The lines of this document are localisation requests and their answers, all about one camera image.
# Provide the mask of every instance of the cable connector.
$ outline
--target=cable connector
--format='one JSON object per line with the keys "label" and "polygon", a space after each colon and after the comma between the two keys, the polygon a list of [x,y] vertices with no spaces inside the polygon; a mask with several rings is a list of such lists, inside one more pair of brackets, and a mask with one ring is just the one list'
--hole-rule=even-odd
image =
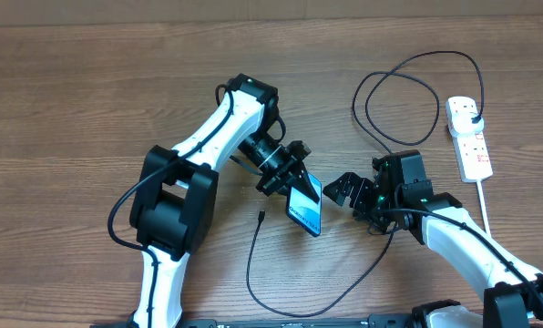
{"label": "cable connector", "polygon": [[263,219],[265,219],[265,210],[260,210],[260,215],[257,217],[257,221],[262,223]]}
{"label": "cable connector", "polygon": [[478,114],[476,101],[469,97],[451,97],[446,102],[447,126],[454,138],[480,133],[484,119]]}

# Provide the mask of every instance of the smartphone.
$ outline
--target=smartphone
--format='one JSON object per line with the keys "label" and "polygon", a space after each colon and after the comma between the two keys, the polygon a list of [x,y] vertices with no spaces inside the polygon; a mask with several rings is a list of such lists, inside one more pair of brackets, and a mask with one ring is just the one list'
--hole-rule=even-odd
{"label": "smartphone", "polygon": [[286,214],[312,236],[318,237],[320,236],[320,210],[323,201],[322,184],[314,175],[308,173],[308,177],[310,177],[310,182],[316,194],[320,196],[318,202],[309,199],[299,190],[292,187],[288,195],[288,202],[286,203]]}

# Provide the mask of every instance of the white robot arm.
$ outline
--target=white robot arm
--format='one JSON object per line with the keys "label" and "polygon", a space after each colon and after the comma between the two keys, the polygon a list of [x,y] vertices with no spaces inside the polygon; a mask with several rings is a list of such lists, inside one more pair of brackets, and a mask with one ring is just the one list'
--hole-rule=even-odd
{"label": "white robot arm", "polygon": [[387,233],[394,223],[410,231],[454,266],[484,302],[485,310],[479,315],[459,302],[439,301],[415,307],[400,325],[393,325],[398,319],[387,314],[371,315],[372,328],[528,327],[528,318],[543,320],[542,272],[478,228],[452,195],[435,195],[418,151],[373,159],[373,169],[378,172],[374,181],[348,172],[327,185],[323,194],[341,206],[350,196],[356,219],[366,220],[371,230]]}
{"label": "white robot arm", "polygon": [[[171,150],[156,146],[146,156],[140,180],[149,180],[139,187],[130,213],[145,247],[144,276],[127,327],[173,328],[179,322],[184,272],[209,230],[219,171],[235,149],[261,170],[256,188],[264,194],[296,188],[312,200],[320,197],[301,173],[310,150],[301,141],[285,148],[267,133],[279,119],[277,89],[244,75],[225,89],[218,109],[190,138]],[[185,199],[162,190],[163,183],[188,189]]]}

